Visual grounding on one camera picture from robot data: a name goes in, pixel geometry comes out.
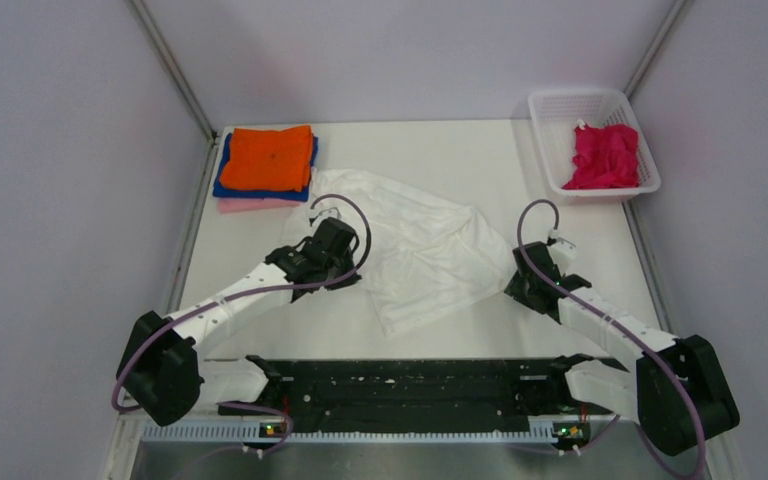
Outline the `white printed t shirt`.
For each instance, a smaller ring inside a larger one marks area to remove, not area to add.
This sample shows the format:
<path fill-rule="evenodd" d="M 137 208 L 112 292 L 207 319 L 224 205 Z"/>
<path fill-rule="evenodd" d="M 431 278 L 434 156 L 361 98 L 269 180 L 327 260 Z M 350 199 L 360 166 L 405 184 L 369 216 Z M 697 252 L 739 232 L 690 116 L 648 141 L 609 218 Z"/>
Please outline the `white printed t shirt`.
<path fill-rule="evenodd" d="M 515 270 L 512 247 L 474 207 L 364 170 L 317 170 L 315 208 L 372 241 L 360 286 L 387 336 L 459 313 L 503 290 Z M 282 240 L 310 234 L 308 205 L 291 211 Z"/>

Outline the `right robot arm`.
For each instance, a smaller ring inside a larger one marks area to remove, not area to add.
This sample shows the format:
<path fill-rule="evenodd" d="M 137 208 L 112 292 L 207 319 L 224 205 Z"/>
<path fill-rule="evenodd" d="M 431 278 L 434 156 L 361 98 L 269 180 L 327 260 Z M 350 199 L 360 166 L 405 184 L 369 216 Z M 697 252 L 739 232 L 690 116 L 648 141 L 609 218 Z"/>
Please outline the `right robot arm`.
<path fill-rule="evenodd" d="M 549 404 L 572 412 L 580 404 L 632 420 L 659 452 L 676 456 L 736 428 L 737 404 L 713 345 L 649 327 L 603 298 L 591 283 L 563 273 L 558 259 L 574 248 L 561 241 L 532 242 L 513 251 L 516 271 L 505 293 L 598 345 L 612 367 L 586 354 L 552 361 Z"/>

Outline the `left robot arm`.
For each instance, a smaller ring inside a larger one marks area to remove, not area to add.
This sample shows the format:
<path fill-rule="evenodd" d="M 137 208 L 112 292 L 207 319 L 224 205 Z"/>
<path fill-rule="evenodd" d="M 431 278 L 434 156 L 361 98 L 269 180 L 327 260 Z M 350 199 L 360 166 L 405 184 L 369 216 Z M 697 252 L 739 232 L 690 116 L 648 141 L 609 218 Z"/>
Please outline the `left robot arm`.
<path fill-rule="evenodd" d="M 142 315 L 117 370 L 117 388 L 161 427 L 226 402 L 246 403 L 262 414 L 274 410 L 281 397 L 275 374 L 252 357 L 219 361 L 213 352 L 267 312 L 322 288 L 357 283 L 358 245 L 354 228 L 327 218 L 298 245 L 275 249 L 242 279 L 196 305 Z"/>

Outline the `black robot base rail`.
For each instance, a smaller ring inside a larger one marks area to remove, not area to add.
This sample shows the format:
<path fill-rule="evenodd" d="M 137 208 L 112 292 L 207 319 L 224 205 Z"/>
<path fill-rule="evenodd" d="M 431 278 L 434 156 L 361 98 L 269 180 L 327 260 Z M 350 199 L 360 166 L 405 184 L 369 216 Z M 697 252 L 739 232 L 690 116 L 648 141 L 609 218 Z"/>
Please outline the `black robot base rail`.
<path fill-rule="evenodd" d="M 550 358 L 256 360 L 255 405 L 302 433 L 524 433 L 538 416 L 605 415 L 562 393 Z"/>

